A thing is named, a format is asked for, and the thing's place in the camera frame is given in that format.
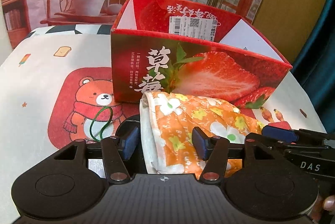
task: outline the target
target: popsicle icon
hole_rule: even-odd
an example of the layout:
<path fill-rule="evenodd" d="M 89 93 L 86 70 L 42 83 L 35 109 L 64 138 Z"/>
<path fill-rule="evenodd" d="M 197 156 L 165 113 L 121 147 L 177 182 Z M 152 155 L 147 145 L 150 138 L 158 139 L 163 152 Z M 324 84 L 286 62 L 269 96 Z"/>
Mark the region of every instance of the popsicle icon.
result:
<path fill-rule="evenodd" d="M 22 58 L 22 60 L 19 62 L 19 67 L 20 67 L 21 65 L 23 65 L 23 64 L 26 62 L 26 60 L 29 58 L 30 55 L 31 55 L 31 54 L 26 54 L 26 55 Z"/>

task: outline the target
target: qr code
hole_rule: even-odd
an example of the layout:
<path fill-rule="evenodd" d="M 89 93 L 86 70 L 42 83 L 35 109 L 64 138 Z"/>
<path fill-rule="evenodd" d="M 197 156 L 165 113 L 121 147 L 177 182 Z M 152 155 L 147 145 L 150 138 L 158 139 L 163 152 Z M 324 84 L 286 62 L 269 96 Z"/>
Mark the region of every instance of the qr code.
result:
<path fill-rule="evenodd" d="M 199 18 L 190 19 L 190 27 L 199 27 Z"/>

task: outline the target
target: circular pad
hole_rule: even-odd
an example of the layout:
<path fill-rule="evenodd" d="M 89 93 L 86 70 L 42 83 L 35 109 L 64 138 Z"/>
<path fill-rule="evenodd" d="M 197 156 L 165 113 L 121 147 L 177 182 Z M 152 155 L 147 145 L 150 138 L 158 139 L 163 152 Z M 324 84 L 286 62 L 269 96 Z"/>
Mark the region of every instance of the circular pad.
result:
<path fill-rule="evenodd" d="M 59 219 L 93 207 L 102 197 L 102 179 L 70 160 L 41 162 L 16 179 L 12 198 L 20 214 Z"/>
<path fill-rule="evenodd" d="M 313 178 L 286 161 L 262 160 L 229 177 L 229 200 L 264 220 L 288 220 L 308 212 L 318 196 Z"/>
<path fill-rule="evenodd" d="M 40 178 L 36 190 L 48 197 L 58 197 L 69 193 L 74 188 L 74 180 L 63 174 L 52 174 Z"/>

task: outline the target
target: black and white pattern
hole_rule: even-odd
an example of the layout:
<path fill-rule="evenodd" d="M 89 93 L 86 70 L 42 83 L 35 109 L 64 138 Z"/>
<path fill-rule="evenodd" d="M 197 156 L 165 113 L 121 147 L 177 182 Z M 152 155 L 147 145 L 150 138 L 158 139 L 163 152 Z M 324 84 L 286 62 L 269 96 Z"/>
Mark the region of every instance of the black and white pattern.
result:
<path fill-rule="evenodd" d="M 95 25 L 95 24 L 77 24 L 64 26 L 40 27 L 30 32 L 26 38 L 39 35 L 73 35 L 73 34 L 105 34 L 109 35 L 112 25 Z"/>

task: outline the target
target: blue gripper pad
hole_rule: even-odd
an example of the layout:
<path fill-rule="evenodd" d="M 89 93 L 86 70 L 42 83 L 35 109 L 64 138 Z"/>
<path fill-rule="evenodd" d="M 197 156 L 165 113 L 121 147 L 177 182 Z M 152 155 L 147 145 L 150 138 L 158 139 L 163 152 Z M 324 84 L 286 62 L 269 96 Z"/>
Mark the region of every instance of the blue gripper pad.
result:
<path fill-rule="evenodd" d="M 213 151 L 208 137 L 199 127 L 192 130 L 192 143 L 199 156 L 203 161 L 207 161 Z"/>
<path fill-rule="evenodd" d="M 281 140 L 287 143 L 292 143 L 298 140 L 298 136 L 291 130 L 284 130 L 273 126 L 265 126 L 262 130 L 262 135 Z"/>
<path fill-rule="evenodd" d="M 130 133 L 126 134 L 123 138 L 120 138 L 120 146 L 121 151 L 120 156 L 122 160 L 127 161 L 130 159 L 131 155 L 133 155 L 134 150 L 138 144 L 140 137 L 140 129 L 138 127 L 134 127 L 130 130 Z"/>

